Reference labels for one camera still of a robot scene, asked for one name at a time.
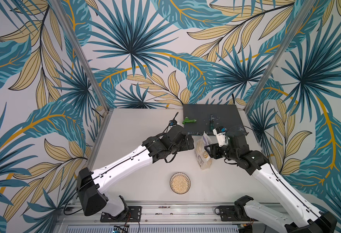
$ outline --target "wallpaper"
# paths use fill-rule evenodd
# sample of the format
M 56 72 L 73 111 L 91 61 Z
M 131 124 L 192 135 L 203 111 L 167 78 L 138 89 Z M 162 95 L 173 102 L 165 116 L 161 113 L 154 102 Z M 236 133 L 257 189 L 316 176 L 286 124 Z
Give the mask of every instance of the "wallpaper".
M 52 232 L 103 115 L 48 2 L 0 1 L 0 233 Z
M 111 108 L 231 104 L 232 94 L 245 105 L 303 1 L 91 0 L 81 8 L 91 19 L 70 21 Z
M 305 40 L 292 40 L 248 117 L 278 171 L 341 232 L 341 0 L 314 24 L 299 29 Z

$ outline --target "metal bracket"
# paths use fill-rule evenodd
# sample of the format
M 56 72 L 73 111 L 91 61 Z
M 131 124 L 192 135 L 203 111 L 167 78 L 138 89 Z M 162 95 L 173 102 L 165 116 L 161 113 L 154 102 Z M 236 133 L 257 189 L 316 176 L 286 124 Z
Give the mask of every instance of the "metal bracket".
M 128 222 L 140 222 L 141 221 L 141 215 L 142 215 L 142 206 L 128 206 L 128 217 L 130 214 L 130 219 Z M 102 212 L 100 221 L 102 223 L 116 223 L 116 220 L 113 220 L 111 218 L 111 215 L 105 212 Z
M 222 222 L 231 222 L 231 221 L 250 221 L 250 218 L 242 218 L 238 219 L 235 216 L 235 206 L 233 205 L 220 205 L 217 207 L 220 210 L 220 218 Z

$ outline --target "clear plastic bag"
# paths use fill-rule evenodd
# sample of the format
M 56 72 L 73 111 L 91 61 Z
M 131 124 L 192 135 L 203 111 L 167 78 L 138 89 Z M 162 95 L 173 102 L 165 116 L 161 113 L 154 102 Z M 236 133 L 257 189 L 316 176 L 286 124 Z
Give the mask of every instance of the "clear plastic bag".
M 211 167 L 212 159 L 204 148 L 210 144 L 212 144 L 212 140 L 205 132 L 203 133 L 202 138 L 196 143 L 195 156 L 201 170 Z

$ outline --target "green object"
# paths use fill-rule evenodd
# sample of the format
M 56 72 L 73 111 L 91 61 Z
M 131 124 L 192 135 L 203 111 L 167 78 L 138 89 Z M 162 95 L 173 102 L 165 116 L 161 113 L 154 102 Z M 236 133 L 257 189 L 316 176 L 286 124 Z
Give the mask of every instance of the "green object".
M 182 122 L 182 124 L 185 124 L 185 123 L 195 123 L 196 122 L 196 119 L 189 119 L 188 117 L 185 117 L 184 121 Z
M 209 121 L 209 129 L 211 132 L 213 132 L 213 129 L 215 128 L 215 125 L 213 124 L 214 120 L 212 120 L 212 115 L 211 115 L 211 120 Z

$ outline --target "green plastic piece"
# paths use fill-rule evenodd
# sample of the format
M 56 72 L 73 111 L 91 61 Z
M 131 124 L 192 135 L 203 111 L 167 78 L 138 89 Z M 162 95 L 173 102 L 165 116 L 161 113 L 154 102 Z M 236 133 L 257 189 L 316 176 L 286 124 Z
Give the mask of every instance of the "green plastic piece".
M 182 122 L 182 124 L 185 124 L 185 123 L 195 123 L 196 122 L 196 119 L 189 119 L 188 117 L 185 117 L 184 121 Z

